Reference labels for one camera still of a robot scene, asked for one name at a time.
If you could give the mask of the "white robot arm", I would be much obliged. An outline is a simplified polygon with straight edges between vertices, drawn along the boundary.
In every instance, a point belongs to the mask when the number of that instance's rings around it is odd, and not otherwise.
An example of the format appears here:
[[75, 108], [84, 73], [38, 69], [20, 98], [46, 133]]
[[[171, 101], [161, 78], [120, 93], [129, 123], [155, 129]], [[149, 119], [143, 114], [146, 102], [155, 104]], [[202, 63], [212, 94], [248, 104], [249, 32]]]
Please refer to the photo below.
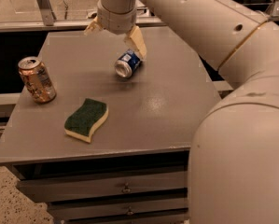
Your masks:
[[141, 51], [141, 1], [232, 86], [189, 158], [190, 224], [279, 224], [279, 26], [232, 0], [100, 0], [88, 26]]

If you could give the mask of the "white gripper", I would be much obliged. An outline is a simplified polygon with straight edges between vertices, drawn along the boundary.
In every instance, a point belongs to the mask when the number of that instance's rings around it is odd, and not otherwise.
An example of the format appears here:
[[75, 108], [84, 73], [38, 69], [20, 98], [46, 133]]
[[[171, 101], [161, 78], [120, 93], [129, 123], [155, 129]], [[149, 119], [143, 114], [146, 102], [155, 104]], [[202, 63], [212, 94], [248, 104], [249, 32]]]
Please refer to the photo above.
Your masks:
[[124, 42], [127, 47], [135, 52], [141, 59], [146, 58], [146, 44], [140, 28], [135, 25], [136, 8], [123, 14], [118, 14], [106, 9], [102, 2], [97, 5], [97, 18], [94, 18], [84, 30], [84, 35], [89, 35], [100, 30], [99, 24], [107, 31], [115, 34], [126, 34]]

